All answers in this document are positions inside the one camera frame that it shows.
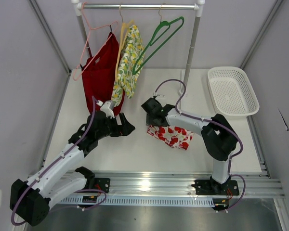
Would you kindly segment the red poppy print skirt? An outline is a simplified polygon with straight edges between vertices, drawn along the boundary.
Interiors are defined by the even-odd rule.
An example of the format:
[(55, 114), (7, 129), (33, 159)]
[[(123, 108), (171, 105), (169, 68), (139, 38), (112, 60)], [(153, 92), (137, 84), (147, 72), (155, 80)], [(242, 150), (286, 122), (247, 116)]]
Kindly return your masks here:
[(164, 142), (171, 148), (187, 150), (194, 133), (180, 127), (156, 127), (150, 125), (147, 133), (152, 137)]

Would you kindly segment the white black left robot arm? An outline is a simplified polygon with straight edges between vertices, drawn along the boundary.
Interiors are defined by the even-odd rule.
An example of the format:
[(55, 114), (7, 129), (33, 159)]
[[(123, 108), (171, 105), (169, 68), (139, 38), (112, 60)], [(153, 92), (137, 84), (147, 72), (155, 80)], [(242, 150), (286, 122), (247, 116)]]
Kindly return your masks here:
[(24, 223), (36, 226), (56, 204), (76, 192), (106, 195), (105, 191), (94, 188), (95, 174), (85, 167), (77, 168), (66, 179), (62, 177), (84, 160), (97, 147), (99, 140), (108, 136), (128, 136), (135, 130), (135, 126), (126, 119), (124, 113), (119, 114), (119, 119), (120, 121), (117, 121), (102, 111), (94, 111), (52, 162), (25, 181), (17, 179), (11, 186), (12, 224), (18, 226), (14, 219), (18, 215)]

